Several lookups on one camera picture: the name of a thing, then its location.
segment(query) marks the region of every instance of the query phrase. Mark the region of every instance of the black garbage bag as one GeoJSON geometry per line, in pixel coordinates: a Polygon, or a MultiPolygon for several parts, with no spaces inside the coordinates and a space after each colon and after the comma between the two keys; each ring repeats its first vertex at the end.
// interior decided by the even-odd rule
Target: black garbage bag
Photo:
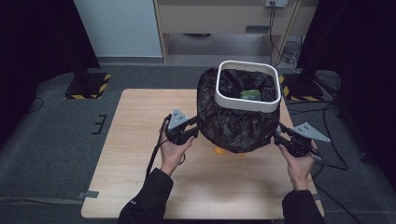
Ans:
{"type": "MultiPolygon", "coordinates": [[[[234,153],[249,152],[270,144],[272,132],[279,123],[279,106],[271,113],[224,108],[215,101],[217,76],[218,69],[208,69],[198,83],[201,134],[216,146],[234,153]]],[[[231,69],[221,71],[219,91],[222,95],[240,98],[241,91],[251,90],[258,90],[264,102],[276,100],[276,85],[270,75],[231,69]]]]}

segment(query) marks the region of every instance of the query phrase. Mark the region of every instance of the power strip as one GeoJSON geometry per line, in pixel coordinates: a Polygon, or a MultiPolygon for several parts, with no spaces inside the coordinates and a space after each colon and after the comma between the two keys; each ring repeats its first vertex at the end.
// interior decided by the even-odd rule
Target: power strip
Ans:
{"type": "Polygon", "coordinates": [[[288,5],[289,0],[265,0],[266,7],[286,7],[288,5]]]}

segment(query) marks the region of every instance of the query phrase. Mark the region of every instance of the wall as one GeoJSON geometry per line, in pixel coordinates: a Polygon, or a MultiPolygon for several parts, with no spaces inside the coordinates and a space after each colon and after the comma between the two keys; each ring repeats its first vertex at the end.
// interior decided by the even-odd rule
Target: wall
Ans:
{"type": "Polygon", "coordinates": [[[142,0],[75,0],[97,57],[163,56],[154,4],[142,0]]]}

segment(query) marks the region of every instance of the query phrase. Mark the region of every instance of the yellow and black hazard tape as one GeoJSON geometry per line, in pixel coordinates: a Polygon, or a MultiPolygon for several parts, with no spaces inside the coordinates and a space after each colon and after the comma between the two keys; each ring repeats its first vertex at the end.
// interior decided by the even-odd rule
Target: yellow and black hazard tape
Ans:
{"type": "Polygon", "coordinates": [[[289,88],[285,83],[285,78],[283,76],[279,77],[279,82],[280,86],[283,91],[283,96],[286,98],[286,100],[292,100],[292,101],[324,101],[323,97],[315,97],[315,96],[293,96],[290,94],[289,88]]]}
{"type": "Polygon", "coordinates": [[[105,91],[107,87],[107,83],[110,80],[111,75],[107,74],[105,76],[105,79],[102,82],[102,85],[99,89],[99,91],[96,94],[91,94],[91,95],[81,95],[81,94],[76,94],[76,95],[66,95],[64,99],[75,99],[75,100],[85,100],[85,99],[98,99],[103,95],[103,92],[105,91]]]}

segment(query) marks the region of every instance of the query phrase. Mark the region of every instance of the hand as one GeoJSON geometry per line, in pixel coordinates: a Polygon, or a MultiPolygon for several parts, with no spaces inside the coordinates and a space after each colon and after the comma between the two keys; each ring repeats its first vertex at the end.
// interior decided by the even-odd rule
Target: hand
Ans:
{"type": "MultiPolygon", "coordinates": [[[[317,145],[312,140],[311,146],[317,149],[317,145]]],[[[312,166],[315,163],[311,153],[301,158],[291,156],[288,150],[281,144],[278,145],[280,152],[288,162],[288,173],[290,176],[291,184],[295,190],[308,189],[308,176],[312,166]]]]}
{"type": "Polygon", "coordinates": [[[169,176],[172,175],[172,173],[180,164],[183,158],[183,154],[192,145],[192,140],[194,140],[193,136],[190,137],[185,144],[181,146],[175,145],[167,140],[165,130],[163,130],[163,137],[161,139],[161,142],[163,142],[163,144],[161,145],[161,157],[163,160],[163,164],[161,166],[161,170],[164,173],[168,174],[169,176]]]}

